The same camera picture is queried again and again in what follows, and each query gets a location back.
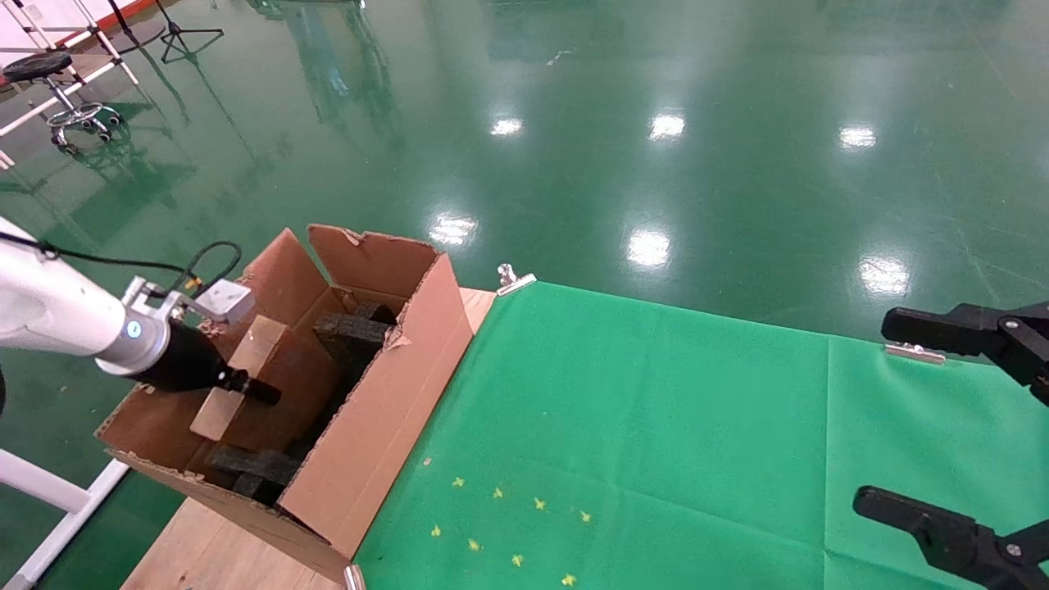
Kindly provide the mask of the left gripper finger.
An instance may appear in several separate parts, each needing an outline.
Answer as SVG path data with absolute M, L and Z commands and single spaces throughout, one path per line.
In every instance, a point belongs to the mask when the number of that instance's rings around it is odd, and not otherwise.
M 247 370 L 234 370 L 234 393 L 241 393 L 247 398 L 265 403 L 266 406 L 276 406 L 282 396 L 279 389 L 252 377 Z

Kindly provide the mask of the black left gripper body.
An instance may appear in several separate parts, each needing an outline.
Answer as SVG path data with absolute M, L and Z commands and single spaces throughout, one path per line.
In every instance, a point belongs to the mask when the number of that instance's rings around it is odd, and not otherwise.
M 152 366 L 132 374 L 132 380 L 168 392 L 247 388 L 247 370 L 229 365 L 202 332 L 177 321 L 170 321 L 168 328 L 167 347 L 160 357 Z

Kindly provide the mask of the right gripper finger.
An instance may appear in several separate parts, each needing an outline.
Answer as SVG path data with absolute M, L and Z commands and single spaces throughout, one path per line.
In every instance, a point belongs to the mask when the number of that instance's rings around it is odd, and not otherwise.
M 934 569 L 985 589 L 1047 589 L 1048 522 L 1000 535 L 973 518 L 875 486 L 857 489 L 851 507 L 908 533 Z
M 1048 406 L 1048 302 L 1011 310 L 956 305 L 945 314 L 893 307 L 881 335 L 959 356 L 985 356 Z

